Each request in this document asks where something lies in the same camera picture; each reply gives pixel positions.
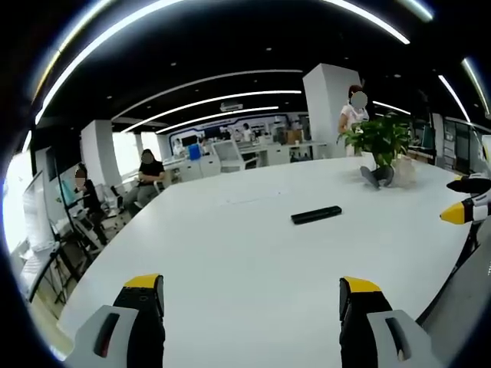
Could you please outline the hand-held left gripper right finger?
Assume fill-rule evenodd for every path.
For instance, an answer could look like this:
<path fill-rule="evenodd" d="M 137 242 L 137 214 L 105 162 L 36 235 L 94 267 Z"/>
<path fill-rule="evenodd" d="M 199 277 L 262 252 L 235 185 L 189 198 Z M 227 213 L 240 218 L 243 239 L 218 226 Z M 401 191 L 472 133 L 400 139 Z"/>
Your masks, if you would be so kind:
<path fill-rule="evenodd" d="M 440 367 L 425 330 L 394 310 L 374 283 L 340 279 L 339 319 L 343 367 Z"/>

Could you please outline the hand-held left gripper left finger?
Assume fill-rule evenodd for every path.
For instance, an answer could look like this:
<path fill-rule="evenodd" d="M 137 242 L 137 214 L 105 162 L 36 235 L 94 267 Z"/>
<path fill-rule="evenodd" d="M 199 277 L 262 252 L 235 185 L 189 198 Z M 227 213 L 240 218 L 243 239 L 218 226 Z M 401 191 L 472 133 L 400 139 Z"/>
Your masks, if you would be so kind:
<path fill-rule="evenodd" d="M 65 367 L 162 367 L 164 279 L 137 276 L 124 284 L 112 305 L 103 305 L 79 328 Z"/>

